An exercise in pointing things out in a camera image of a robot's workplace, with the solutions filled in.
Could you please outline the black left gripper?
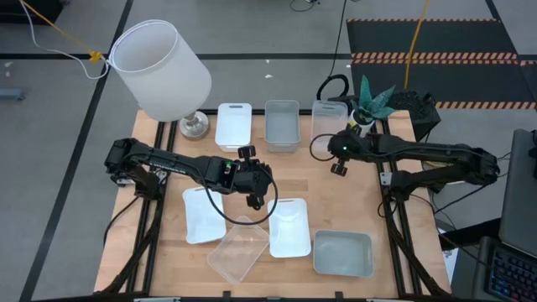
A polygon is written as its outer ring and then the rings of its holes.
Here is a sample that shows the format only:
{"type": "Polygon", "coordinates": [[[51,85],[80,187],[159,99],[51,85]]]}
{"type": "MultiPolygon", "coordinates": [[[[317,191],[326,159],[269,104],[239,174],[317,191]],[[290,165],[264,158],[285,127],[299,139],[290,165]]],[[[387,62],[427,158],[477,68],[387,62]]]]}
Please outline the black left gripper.
{"type": "Polygon", "coordinates": [[[239,159],[235,160],[237,172],[233,177],[232,188],[247,195],[247,205],[254,210],[264,206],[264,197],[272,183],[270,167],[255,159],[256,149],[253,145],[244,146],[237,150],[239,159]]]}

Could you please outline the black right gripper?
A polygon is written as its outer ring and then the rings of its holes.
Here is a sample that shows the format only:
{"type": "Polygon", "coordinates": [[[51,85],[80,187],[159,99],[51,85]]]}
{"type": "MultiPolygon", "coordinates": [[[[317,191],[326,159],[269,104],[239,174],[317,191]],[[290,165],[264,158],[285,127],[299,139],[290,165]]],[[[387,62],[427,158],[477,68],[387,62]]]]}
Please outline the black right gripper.
{"type": "Polygon", "coordinates": [[[368,159],[368,141],[361,138],[357,129],[347,125],[344,130],[334,134],[328,142],[327,151],[337,162],[331,166],[331,172],[340,176],[347,174],[345,163],[350,159],[366,162],[368,159]]]}

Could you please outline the white shade table lamp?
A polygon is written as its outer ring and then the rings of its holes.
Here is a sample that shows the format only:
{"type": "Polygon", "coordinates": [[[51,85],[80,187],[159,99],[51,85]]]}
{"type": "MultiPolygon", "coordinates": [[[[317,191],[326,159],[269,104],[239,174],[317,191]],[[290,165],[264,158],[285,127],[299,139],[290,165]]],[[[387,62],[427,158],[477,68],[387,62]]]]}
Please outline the white shade table lamp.
{"type": "Polygon", "coordinates": [[[211,74],[172,23],[150,19],[132,26],[113,44],[109,64],[149,117],[178,122],[189,140],[208,134],[210,123],[200,108],[211,91],[211,74]]]}

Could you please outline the clear plastic basket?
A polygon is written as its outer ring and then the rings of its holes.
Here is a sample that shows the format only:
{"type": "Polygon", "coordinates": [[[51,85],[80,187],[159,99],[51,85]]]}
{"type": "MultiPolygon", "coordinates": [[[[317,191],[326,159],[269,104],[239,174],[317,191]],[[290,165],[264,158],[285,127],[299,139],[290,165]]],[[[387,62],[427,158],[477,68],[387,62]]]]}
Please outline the clear plastic basket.
{"type": "Polygon", "coordinates": [[[327,159],[331,153],[327,145],[331,134],[343,130],[347,124],[347,105],[343,102],[315,101],[311,119],[311,149],[319,159],[327,159]]]}
{"type": "Polygon", "coordinates": [[[229,284],[240,284],[269,245],[269,234],[259,225],[234,225],[207,262],[229,284]]]}

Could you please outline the white printed paper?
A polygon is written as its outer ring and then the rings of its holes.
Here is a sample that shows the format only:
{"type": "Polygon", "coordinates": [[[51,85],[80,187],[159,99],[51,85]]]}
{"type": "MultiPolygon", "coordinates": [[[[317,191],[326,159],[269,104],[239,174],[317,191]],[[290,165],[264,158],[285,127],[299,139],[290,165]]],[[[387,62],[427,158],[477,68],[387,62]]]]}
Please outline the white printed paper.
{"type": "Polygon", "coordinates": [[[449,284],[452,283],[458,252],[459,252],[458,248],[443,251],[444,263],[446,266],[449,284]]]}

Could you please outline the potted plant white pot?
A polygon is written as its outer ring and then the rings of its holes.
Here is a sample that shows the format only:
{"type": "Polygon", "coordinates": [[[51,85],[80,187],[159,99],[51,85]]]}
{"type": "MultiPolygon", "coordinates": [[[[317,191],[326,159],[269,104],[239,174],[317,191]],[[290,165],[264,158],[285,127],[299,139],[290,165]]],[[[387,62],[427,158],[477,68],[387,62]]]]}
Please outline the potted plant white pot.
{"type": "Polygon", "coordinates": [[[368,78],[363,75],[360,83],[360,94],[357,99],[351,99],[352,111],[348,118],[348,126],[360,138],[365,138],[377,120],[387,120],[395,112],[388,105],[394,93],[395,86],[373,96],[368,78]]]}

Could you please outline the white plastic basket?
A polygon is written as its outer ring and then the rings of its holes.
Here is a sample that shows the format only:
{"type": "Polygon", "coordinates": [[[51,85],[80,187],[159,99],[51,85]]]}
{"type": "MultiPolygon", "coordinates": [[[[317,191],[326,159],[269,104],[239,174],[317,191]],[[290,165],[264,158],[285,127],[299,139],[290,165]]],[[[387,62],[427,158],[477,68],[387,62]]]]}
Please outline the white plastic basket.
{"type": "Polygon", "coordinates": [[[186,237],[189,244],[222,239],[227,233],[226,220],[215,210],[203,187],[183,192],[186,237]]]}
{"type": "Polygon", "coordinates": [[[251,142],[252,106],[222,103],[218,107],[215,142],[223,152],[236,152],[251,142]]]}
{"type": "Polygon", "coordinates": [[[272,257],[301,258],[310,254],[310,228],[305,200],[278,200],[268,225],[269,253],[272,257]]]}

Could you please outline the black mesh box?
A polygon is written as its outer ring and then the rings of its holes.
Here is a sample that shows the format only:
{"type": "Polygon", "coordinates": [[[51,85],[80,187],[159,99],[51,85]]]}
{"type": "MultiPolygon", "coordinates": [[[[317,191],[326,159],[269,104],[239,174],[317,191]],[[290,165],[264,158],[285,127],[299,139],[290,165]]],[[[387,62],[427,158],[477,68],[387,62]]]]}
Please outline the black mesh box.
{"type": "Polygon", "coordinates": [[[421,96],[417,91],[398,91],[390,97],[388,106],[409,113],[417,141],[428,137],[431,130],[441,122],[436,100],[430,93],[421,96]]]}

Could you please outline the gray plastic basket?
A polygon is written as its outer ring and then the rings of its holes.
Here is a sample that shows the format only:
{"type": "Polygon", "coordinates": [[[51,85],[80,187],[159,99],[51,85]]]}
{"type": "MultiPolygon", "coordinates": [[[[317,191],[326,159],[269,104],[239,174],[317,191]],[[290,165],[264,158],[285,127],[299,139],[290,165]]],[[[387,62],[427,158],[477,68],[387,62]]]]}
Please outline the gray plastic basket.
{"type": "Polygon", "coordinates": [[[375,271],[372,238],[361,232],[317,231],[313,268],[318,274],[372,277],[375,271]]]}
{"type": "Polygon", "coordinates": [[[264,138],[272,153],[293,153],[301,140],[300,104],[295,100],[265,103],[264,138]]]}

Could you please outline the black hazard-striped floor mat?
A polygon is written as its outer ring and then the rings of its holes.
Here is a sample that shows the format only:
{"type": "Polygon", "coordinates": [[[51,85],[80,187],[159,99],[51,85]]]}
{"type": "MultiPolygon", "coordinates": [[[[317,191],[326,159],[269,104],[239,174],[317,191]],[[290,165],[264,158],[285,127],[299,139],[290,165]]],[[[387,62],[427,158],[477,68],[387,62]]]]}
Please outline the black hazard-striped floor mat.
{"type": "Polygon", "coordinates": [[[442,109],[537,111],[537,55],[495,18],[351,18],[352,79],[372,92],[429,92],[442,109]]]}

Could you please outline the gray floor block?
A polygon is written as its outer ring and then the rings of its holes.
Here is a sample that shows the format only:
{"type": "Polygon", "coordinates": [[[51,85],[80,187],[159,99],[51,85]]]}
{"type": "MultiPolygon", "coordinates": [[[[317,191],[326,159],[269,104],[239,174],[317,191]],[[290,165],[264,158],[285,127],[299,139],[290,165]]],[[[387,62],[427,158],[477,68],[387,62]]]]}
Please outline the gray floor block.
{"type": "Polygon", "coordinates": [[[14,99],[17,101],[23,101],[25,95],[21,89],[18,88],[0,88],[0,99],[14,99]]]}

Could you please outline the gray laptop backlit keyboard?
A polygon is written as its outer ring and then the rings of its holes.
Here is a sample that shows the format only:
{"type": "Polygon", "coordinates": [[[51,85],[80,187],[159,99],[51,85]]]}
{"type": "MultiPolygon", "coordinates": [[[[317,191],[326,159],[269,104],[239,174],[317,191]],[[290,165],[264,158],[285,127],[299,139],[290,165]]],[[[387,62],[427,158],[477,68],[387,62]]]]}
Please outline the gray laptop backlit keyboard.
{"type": "Polygon", "coordinates": [[[537,129],[514,132],[498,235],[478,259],[474,299],[537,302],[537,129]]]}

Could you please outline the black cabinet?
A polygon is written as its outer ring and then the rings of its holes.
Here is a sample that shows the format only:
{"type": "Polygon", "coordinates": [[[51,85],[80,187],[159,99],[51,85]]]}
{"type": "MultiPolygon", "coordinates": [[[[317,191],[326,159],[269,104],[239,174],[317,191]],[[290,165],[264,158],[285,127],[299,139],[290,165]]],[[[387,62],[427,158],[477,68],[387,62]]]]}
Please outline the black cabinet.
{"type": "MultiPolygon", "coordinates": [[[[54,23],[63,10],[60,0],[24,0],[54,23]]],[[[19,0],[0,0],[0,23],[29,23],[19,0]]]]}

